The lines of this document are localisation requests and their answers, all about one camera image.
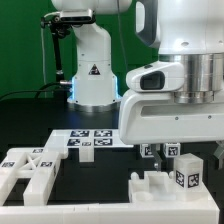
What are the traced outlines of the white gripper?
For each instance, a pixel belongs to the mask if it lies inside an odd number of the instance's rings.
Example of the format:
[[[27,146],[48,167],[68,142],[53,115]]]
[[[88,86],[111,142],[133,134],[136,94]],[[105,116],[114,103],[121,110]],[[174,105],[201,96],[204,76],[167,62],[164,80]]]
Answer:
[[[156,170],[162,164],[158,143],[217,141],[214,156],[224,158],[224,103],[175,104],[170,93],[128,90],[121,102],[118,129],[125,144],[152,144]]]

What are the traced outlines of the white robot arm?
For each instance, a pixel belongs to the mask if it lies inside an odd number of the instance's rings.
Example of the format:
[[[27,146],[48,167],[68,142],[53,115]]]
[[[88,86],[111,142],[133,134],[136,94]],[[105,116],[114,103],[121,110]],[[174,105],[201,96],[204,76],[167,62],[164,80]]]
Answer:
[[[224,0],[52,0],[59,23],[78,37],[78,71],[68,101],[107,106],[117,95],[110,37],[98,14],[135,11],[135,32],[158,51],[126,75],[119,113],[125,144],[224,143]]]

